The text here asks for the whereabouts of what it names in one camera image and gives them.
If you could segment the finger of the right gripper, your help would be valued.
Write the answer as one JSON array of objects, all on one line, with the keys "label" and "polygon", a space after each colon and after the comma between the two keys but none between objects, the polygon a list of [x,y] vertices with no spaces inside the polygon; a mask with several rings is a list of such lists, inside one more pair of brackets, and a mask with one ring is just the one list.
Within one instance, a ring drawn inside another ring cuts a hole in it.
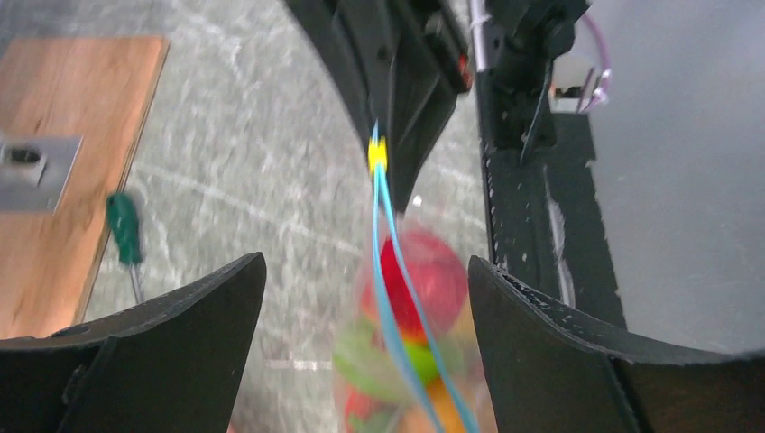
[{"label": "finger of the right gripper", "polygon": [[384,1],[287,1],[334,81],[366,151],[391,107],[392,28]]},{"label": "finger of the right gripper", "polygon": [[388,1],[392,31],[385,136],[392,205],[404,213],[419,172],[471,89],[470,55],[447,1]]}]

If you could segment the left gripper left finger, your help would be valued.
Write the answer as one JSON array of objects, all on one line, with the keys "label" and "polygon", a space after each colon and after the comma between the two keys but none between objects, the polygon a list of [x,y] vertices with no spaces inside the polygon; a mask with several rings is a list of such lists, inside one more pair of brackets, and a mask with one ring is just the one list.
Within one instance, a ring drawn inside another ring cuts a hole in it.
[{"label": "left gripper left finger", "polygon": [[249,253],[113,315],[4,340],[2,431],[226,431],[266,277]]}]

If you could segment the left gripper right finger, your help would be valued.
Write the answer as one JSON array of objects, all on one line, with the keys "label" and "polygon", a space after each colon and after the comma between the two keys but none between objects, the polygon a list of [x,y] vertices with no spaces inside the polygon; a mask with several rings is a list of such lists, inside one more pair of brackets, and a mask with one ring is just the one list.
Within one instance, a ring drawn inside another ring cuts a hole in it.
[{"label": "left gripper right finger", "polygon": [[501,432],[761,432],[764,353],[721,354],[615,327],[480,257],[475,332]]}]

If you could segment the clear zip top bag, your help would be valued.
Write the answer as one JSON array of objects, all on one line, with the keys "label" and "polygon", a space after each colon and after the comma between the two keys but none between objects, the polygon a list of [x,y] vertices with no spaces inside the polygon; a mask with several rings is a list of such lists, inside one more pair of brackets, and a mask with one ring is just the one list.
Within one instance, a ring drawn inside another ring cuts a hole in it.
[{"label": "clear zip top bag", "polygon": [[494,432],[464,261],[392,203],[392,154],[370,132],[371,234],[331,362],[343,432]]}]

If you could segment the red round fruit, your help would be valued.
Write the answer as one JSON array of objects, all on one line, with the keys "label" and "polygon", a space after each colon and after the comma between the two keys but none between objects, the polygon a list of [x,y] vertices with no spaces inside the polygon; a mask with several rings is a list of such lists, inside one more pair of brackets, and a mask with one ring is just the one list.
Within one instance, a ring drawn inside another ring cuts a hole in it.
[{"label": "red round fruit", "polygon": [[[454,338],[448,333],[457,322],[468,294],[465,266],[449,244],[428,230],[410,228],[399,234],[399,241],[413,289],[436,341]],[[380,259],[383,281],[402,340],[426,346],[425,331],[389,238],[382,244]]]}]

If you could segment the green pepper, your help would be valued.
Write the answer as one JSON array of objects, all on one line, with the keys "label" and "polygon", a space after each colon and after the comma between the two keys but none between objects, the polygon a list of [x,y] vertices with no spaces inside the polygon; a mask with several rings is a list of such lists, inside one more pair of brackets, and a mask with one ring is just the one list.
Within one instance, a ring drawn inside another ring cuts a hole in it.
[{"label": "green pepper", "polygon": [[[338,334],[332,362],[336,374],[346,386],[368,397],[386,403],[413,401],[409,385],[389,353],[383,349],[383,338],[370,322],[360,319],[346,324]],[[440,377],[435,358],[430,349],[411,342],[404,342],[410,363],[426,388]],[[447,373],[464,373],[467,361],[460,344],[451,337],[438,341],[438,350]]]}]

